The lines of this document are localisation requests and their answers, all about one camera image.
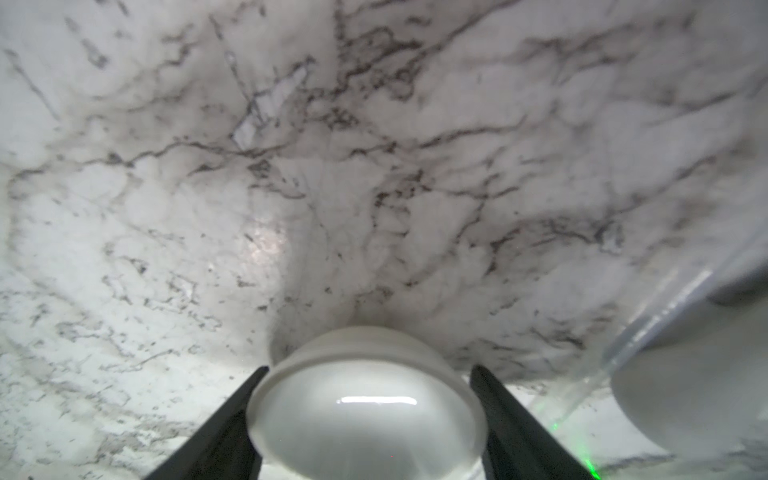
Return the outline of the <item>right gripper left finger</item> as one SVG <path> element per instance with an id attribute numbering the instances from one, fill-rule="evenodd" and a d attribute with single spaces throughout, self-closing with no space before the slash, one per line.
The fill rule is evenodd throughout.
<path id="1" fill-rule="evenodd" d="M 246 407 L 269 372 L 258 368 L 147 480 L 257 479 L 262 457 L 250 441 Z"/>

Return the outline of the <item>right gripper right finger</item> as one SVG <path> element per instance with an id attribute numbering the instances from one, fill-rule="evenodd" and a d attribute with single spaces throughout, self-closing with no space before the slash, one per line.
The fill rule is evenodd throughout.
<path id="1" fill-rule="evenodd" d="M 489 369 L 474 366 L 470 387 L 481 402 L 489 428 L 482 455 L 487 479 L 588 480 L 594 477 Z"/>

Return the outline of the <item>white mortar bowl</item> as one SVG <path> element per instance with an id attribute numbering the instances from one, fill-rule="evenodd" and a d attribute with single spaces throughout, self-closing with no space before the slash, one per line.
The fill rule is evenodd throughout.
<path id="1" fill-rule="evenodd" d="M 479 399 L 440 354 L 374 326 L 298 348 L 246 419 L 256 451 L 302 479 L 471 479 L 488 438 Z"/>

